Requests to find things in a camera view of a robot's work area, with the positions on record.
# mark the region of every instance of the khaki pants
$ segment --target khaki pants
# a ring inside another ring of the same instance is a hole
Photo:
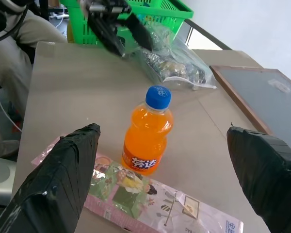
[[[13,28],[19,18],[20,16],[8,16],[5,31]],[[16,45],[16,40],[36,48],[39,41],[66,42],[66,38],[49,22],[28,11],[20,29],[0,41],[0,85],[24,117],[32,65],[28,55]]]

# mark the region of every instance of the chalkboard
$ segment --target chalkboard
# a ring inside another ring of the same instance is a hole
[[[277,69],[211,66],[225,91],[257,130],[291,147],[291,80]]]

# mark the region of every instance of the bottle label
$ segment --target bottle label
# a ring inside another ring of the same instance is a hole
[[[157,159],[153,160],[143,160],[134,155],[132,155],[124,145],[123,154],[122,154],[124,162],[133,170],[145,171],[156,165],[158,162]]]

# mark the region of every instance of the orange soda bottle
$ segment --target orange soda bottle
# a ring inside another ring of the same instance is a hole
[[[168,105],[170,91],[163,86],[152,86],[145,102],[131,115],[131,126],[126,132],[122,165],[143,175],[153,173],[166,149],[167,134],[174,119]]]

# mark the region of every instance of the green basket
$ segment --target green basket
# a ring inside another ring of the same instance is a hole
[[[73,39],[78,44],[99,44],[95,34],[87,27],[87,21],[76,0],[60,0],[68,9]],[[193,11],[180,0],[127,0],[144,25],[160,23],[168,27],[175,35],[183,22],[193,17]],[[134,43],[129,30],[120,28],[117,35],[125,39],[125,44]]]

